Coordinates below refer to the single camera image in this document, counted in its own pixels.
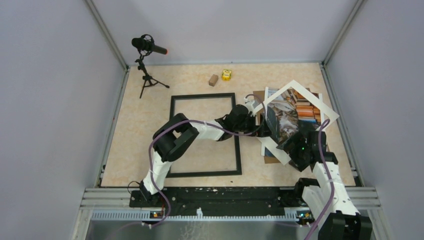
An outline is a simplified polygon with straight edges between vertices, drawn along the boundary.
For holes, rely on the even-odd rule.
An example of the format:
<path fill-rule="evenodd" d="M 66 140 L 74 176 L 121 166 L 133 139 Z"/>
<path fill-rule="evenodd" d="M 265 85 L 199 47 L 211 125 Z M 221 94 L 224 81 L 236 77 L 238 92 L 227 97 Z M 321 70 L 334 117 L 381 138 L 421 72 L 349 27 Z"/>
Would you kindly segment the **cat photo print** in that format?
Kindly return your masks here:
<path fill-rule="evenodd" d="M 321 111 L 292 87 L 273 99 L 268 107 L 275 113 L 275 136 L 278 144 L 282 144 L 299 130 L 307 127 L 315 130 L 321 125 Z"/>

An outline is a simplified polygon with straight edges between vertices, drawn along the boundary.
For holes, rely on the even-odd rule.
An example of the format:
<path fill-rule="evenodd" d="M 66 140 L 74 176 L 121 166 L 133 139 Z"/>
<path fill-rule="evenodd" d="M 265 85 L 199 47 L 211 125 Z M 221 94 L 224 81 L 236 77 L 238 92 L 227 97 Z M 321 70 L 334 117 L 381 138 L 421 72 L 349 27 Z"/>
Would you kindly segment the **white photo mat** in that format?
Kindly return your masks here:
<path fill-rule="evenodd" d="M 267 107 L 269 103 L 276 100 L 278 97 L 282 97 L 282 94 L 289 89 L 296 90 L 299 94 L 304 96 L 313 106 L 317 107 L 320 110 L 322 117 L 324 115 L 327 116 L 327 118 L 329 119 L 329 124 L 334 123 L 339 118 L 339 114 L 336 113 L 330 106 L 326 105 L 323 101 L 321 101 L 318 97 L 316 97 L 314 94 L 312 94 L 310 91 L 308 91 L 305 87 L 303 87 L 295 80 L 292 80 L 282 88 L 275 90 L 272 95 L 268 95 L 270 90 L 268 87 L 266 87 L 265 99 L 261 101 L 261 104 L 264 103 Z M 259 111 L 262 109 L 262 105 L 257 106 L 255 108 L 255 110 L 257 111 L 256 114 L 258 114 Z M 289 161 L 291 160 L 289 155 L 285 151 L 277 149 L 278 145 L 271 137 L 256 138 L 261 142 L 261 145 L 264 145 L 273 154 L 273 156 L 280 161 L 280 163 L 282 163 L 283 165 L 289 163 Z"/>

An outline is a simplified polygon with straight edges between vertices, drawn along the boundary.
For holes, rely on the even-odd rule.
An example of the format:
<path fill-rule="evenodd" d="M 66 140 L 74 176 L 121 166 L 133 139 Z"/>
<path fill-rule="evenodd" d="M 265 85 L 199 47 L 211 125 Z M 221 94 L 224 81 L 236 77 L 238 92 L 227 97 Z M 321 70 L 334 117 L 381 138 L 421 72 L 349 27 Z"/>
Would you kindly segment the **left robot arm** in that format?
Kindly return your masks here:
<path fill-rule="evenodd" d="M 256 114 L 242 104 L 211 121 L 176 114 L 153 135 L 148 149 L 149 170 L 139 184 L 141 200 L 149 207 L 160 202 L 159 192 L 164 188 L 173 162 L 181 158 L 195 140 L 222 142 L 233 136 L 264 138 L 271 134 L 266 115 L 262 114 L 260 124 L 256 124 Z"/>

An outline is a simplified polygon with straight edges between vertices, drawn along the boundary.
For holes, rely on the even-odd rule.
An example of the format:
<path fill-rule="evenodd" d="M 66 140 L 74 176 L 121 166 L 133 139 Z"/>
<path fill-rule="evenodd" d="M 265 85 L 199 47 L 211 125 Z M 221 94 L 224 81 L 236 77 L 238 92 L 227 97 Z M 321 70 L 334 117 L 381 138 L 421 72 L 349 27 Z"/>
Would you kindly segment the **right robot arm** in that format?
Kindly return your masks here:
<path fill-rule="evenodd" d="M 326 134 L 321 131 L 297 132 L 282 149 L 297 170 L 310 168 L 313 178 L 300 178 L 295 184 L 293 200 L 308 206 L 314 221 L 311 231 L 319 240 L 369 240 L 373 224 L 360 214 L 341 179 L 338 160 L 327 151 Z"/>

